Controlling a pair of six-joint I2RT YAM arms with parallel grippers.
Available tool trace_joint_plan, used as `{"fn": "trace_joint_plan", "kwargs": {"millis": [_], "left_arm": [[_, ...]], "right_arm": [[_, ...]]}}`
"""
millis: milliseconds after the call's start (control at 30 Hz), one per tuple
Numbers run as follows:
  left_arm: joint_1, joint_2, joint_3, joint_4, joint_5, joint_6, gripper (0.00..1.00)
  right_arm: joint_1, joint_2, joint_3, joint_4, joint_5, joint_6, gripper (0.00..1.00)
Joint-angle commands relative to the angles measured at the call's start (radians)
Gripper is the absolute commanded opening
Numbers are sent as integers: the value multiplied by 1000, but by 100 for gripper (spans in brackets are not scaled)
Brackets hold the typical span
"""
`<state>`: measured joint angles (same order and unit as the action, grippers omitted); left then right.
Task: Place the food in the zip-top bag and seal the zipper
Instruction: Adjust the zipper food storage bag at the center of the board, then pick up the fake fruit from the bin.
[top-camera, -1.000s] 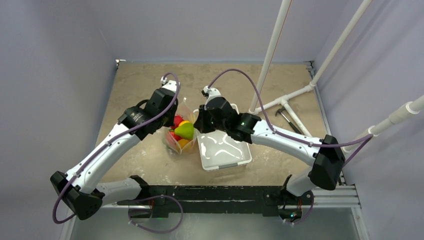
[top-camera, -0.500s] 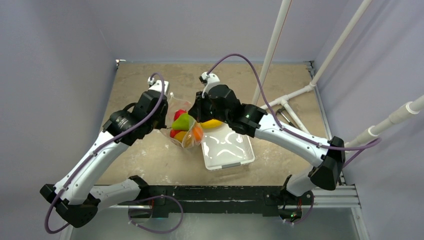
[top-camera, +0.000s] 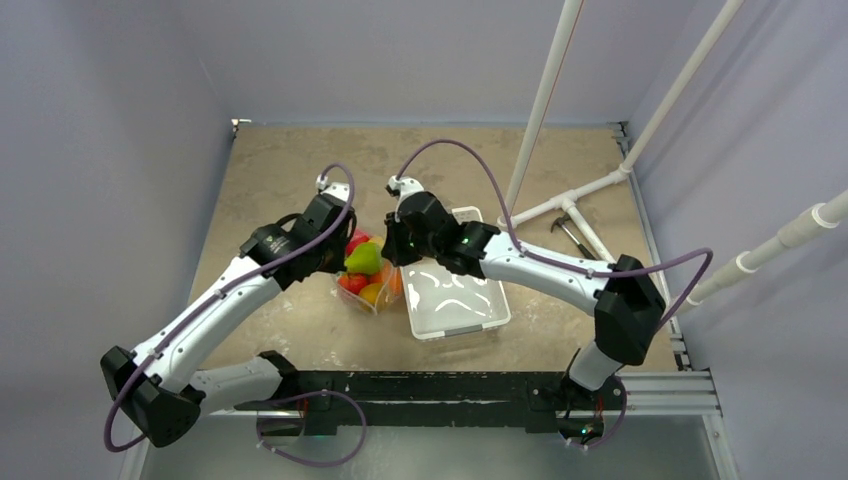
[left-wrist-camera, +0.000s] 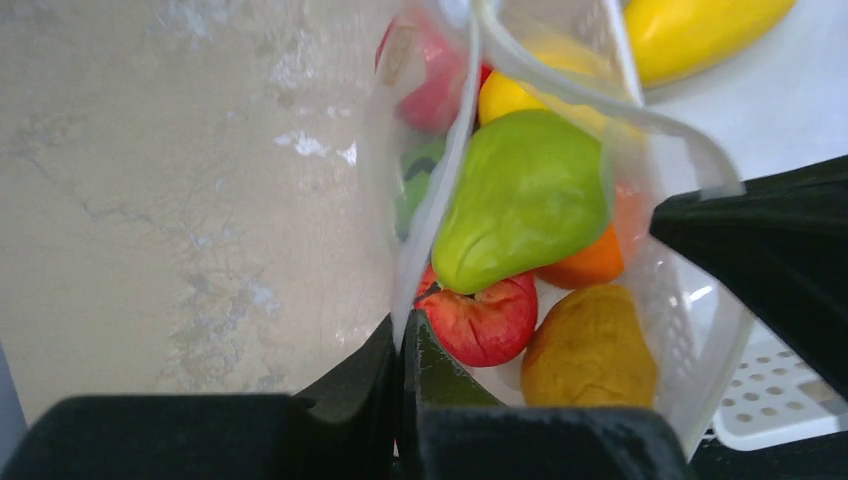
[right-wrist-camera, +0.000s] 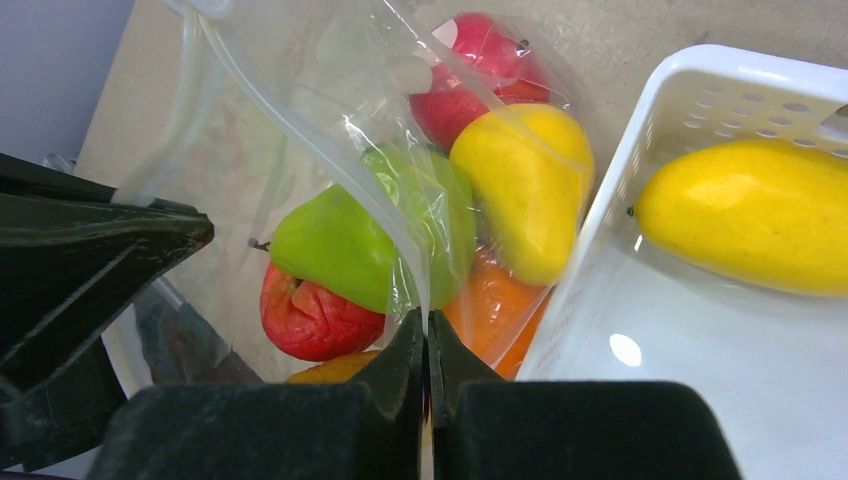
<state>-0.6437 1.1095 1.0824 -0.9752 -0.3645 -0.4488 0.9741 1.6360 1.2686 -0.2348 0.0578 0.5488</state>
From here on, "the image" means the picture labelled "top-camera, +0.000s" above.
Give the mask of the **clear zip top bag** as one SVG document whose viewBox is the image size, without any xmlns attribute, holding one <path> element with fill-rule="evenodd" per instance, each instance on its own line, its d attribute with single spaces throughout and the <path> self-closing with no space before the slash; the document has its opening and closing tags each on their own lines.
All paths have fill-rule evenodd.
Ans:
<svg viewBox="0 0 848 480">
<path fill-rule="evenodd" d="M 384 240 L 360 228 L 345 247 L 345 271 L 334 277 L 338 296 L 351 307 L 379 314 L 403 297 L 400 269 L 382 256 Z"/>
</svg>

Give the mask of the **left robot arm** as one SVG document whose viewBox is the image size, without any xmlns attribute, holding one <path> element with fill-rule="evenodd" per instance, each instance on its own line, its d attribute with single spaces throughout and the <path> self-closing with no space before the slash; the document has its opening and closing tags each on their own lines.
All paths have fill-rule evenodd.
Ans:
<svg viewBox="0 0 848 480">
<path fill-rule="evenodd" d="M 219 278 L 167 326 L 131 349 L 100 360 L 112 399 L 106 448 L 147 440 L 173 444 L 203 416 L 253 401 L 284 409 L 297 399 L 295 368 L 279 353 L 230 367 L 203 361 L 256 310 L 315 273 L 339 273 L 355 221 L 354 189 L 322 187 L 302 213 L 257 228 Z"/>
</svg>

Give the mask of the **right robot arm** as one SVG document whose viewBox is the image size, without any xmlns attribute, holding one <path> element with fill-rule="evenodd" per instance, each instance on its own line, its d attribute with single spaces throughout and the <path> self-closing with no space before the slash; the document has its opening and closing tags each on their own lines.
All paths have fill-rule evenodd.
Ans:
<svg viewBox="0 0 848 480">
<path fill-rule="evenodd" d="M 382 255 L 395 266 L 433 259 L 452 274 L 524 286 L 591 315 L 594 338 L 561 381 L 564 399 L 576 407 L 596 399 L 622 367 L 644 362 L 665 312 L 665 300 L 636 258 L 607 263 L 516 246 L 494 225 L 458 221 L 428 191 L 399 201 L 384 225 Z"/>
</svg>

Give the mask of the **orange toy fruit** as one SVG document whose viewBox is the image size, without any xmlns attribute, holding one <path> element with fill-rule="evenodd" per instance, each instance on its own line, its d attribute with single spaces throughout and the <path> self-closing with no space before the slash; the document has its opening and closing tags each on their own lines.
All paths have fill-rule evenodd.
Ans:
<svg viewBox="0 0 848 480">
<path fill-rule="evenodd" d="M 398 267 L 393 266 L 388 260 L 383 262 L 381 270 L 382 281 L 387 291 L 394 296 L 402 295 L 404 292 L 403 279 Z"/>
</svg>

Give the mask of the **red strawberry toy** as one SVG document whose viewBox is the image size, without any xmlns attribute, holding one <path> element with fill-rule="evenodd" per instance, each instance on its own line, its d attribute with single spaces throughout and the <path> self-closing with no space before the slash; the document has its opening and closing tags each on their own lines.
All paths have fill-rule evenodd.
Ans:
<svg viewBox="0 0 848 480">
<path fill-rule="evenodd" d="M 337 284 L 343 290 L 353 294 L 358 295 L 360 291 L 365 288 L 369 284 L 369 277 L 364 274 L 350 274 L 345 273 L 341 274 L 337 278 Z"/>
</svg>

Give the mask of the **orange-yellow potato toy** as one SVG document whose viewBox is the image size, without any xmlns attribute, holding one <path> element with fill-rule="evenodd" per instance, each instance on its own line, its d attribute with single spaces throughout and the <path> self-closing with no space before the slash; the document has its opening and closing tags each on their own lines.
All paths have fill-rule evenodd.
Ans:
<svg viewBox="0 0 848 480">
<path fill-rule="evenodd" d="M 385 290 L 383 283 L 370 283 L 366 285 L 359 291 L 358 296 L 376 310 L 384 308 Z"/>
</svg>

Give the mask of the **red apple toy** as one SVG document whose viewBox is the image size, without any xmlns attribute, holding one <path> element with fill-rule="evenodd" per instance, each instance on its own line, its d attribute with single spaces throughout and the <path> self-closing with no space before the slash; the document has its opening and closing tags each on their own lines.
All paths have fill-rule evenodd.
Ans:
<svg viewBox="0 0 848 480">
<path fill-rule="evenodd" d="M 349 239 L 349 241 L 348 241 L 348 243 L 347 243 L 347 245 L 346 245 L 346 248 L 345 248 L 345 254 L 346 254 L 347 256 L 350 256 L 350 255 L 353 253 L 353 251 L 354 251 L 354 250 L 355 250 L 355 249 L 356 249 L 356 248 L 357 248 L 360 244 L 366 243 L 366 242 L 368 242 L 370 239 L 371 239 L 371 236 L 370 236 L 368 233 L 366 233 L 366 232 L 362 231 L 362 230 L 361 230 L 361 229 L 359 229 L 359 228 L 355 229 L 355 230 L 354 230 L 354 232 L 353 232 L 353 234 L 352 234 L 352 236 L 351 236 L 351 238 Z"/>
</svg>

